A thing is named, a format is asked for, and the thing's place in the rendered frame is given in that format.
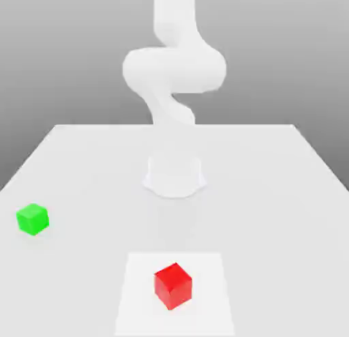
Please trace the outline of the small red cube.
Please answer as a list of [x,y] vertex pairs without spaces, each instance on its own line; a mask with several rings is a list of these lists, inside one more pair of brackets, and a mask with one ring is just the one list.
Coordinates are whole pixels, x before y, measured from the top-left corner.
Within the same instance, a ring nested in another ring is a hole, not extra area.
[[191,300],[192,277],[177,263],[154,273],[154,292],[168,310]]

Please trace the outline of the small green cube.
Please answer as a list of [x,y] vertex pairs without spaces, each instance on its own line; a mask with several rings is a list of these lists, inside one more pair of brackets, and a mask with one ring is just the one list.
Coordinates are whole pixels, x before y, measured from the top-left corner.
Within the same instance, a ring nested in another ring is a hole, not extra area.
[[49,226],[48,211],[45,207],[32,203],[16,212],[18,227],[32,236]]

